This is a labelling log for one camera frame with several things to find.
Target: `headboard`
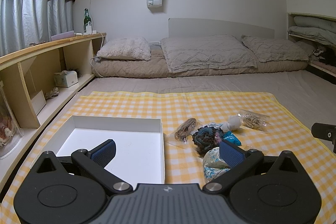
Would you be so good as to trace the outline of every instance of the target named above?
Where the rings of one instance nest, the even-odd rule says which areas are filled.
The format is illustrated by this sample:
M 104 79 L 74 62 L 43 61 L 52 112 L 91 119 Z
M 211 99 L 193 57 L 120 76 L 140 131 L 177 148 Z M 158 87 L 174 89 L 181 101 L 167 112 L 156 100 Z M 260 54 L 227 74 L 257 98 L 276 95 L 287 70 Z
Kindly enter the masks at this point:
M 215 19 L 170 18 L 169 37 L 206 37 L 215 34 L 229 34 L 241 41 L 241 35 L 274 38 L 274 30 L 260 26 Z

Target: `curtain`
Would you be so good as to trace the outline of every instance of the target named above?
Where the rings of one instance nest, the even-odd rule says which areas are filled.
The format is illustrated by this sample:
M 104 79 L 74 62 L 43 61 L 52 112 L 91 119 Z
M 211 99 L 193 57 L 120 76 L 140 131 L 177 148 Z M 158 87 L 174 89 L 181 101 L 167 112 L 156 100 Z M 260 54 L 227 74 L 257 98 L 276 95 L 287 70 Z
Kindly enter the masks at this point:
M 0 56 L 72 31 L 72 0 L 0 0 Z

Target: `textured blue pad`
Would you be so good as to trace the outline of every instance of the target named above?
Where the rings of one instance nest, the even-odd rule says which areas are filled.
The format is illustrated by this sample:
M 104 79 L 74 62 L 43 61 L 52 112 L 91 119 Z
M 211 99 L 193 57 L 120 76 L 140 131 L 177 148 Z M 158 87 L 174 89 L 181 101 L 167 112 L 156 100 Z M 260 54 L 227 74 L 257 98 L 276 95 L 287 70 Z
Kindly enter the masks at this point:
M 225 142 L 219 144 L 219 155 L 230 168 L 237 166 L 245 160 L 245 155 Z
M 105 167 L 116 155 L 116 144 L 112 140 L 104 147 L 100 148 L 98 151 L 91 155 L 91 160 Z

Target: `yellow and white checkered cloth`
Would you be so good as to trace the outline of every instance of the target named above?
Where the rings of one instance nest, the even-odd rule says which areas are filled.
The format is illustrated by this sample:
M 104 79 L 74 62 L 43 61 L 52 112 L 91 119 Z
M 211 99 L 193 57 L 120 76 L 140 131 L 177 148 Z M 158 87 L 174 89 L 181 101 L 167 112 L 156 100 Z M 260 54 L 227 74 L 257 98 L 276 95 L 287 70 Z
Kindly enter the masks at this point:
M 235 133 L 243 147 L 249 145 L 267 150 L 269 155 L 279 155 L 283 150 L 293 151 L 322 197 L 322 208 L 315 223 L 333 223 L 336 220 L 336 157 L 313 138 L 310 130 L 280 105 L 272 94 L 253 92 L 92 92 L 90 96 L 81 96 L 42 136 L 20 167 L 1 204 L 1 223 L 20 223 L 13 208 L 15 193 L 36 155 L 71 115 L 159 118 L 162 120 L 164 134 L 168 135 L 190 117 L 203 124 L 224 122 L 240 109 L 270 116 L 267 134 L 244 127 Z M 202 159 L 190 141 L 186 149 L 165 143 L 165 165 L 166 183 L 199 183 L 201 187 L 205 184 Z

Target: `green glass bottle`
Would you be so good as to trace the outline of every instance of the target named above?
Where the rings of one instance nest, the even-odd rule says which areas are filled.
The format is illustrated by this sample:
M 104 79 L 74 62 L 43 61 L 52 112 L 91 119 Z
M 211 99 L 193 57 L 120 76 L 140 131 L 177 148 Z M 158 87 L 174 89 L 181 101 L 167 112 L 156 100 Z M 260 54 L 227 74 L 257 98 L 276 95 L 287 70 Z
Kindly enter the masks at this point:
M 85 17 L 84 17 L 84 32 L 86 32 L 86 27 L 92 26 L 91 18 L 89 15 L 89 9 L 85 8 Z

